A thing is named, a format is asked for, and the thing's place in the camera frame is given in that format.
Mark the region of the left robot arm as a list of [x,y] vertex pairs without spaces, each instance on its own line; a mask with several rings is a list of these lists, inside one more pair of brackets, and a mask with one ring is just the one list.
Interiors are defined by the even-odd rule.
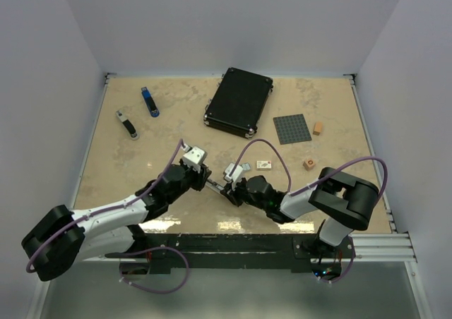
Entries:
[[205,164],[195,169],[180,162],[115,203],[89,210],[53,207],[21,241],[29,258],[26,272],[37,274],[45,282],[86,258],[110,253],[142,255],[146,240],[140,224],[166,213],[189,189],[201,191],[210,175]]

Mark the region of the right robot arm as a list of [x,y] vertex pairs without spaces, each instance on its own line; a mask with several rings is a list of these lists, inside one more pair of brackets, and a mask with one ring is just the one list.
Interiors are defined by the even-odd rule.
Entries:
[[368,228],[371,214],[379,200],[379,189],[371,182],[333,168],[322,169],[320,184],[298,194],[275,190],[264,176],[231,181],[220,193],[233,205],[254,206],[278,224],[320,210],[328,218],[314,241],[316,252],[325,258],[336,253],[346,236]]

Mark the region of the white staples box sleeve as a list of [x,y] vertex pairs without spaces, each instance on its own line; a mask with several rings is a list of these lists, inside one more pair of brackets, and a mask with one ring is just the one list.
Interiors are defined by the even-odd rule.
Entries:
[[271,170],[272,169],[272,162],[270,160],[257,160],[256,161],[256,169],[261,170]]

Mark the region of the black and silver stapler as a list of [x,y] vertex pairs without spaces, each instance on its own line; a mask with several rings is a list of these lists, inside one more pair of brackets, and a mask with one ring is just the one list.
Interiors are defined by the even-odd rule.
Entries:
[[115,114],[116,114],[118,120],[121,122],[121,124],[127,130],[130,138],[132,140],[138,140],[139,134],[138,134],[135,126],[130,122],[130,120],[125,116],[125,114],[123,112],[121,112],[120,110],[117,110],[115,112]]

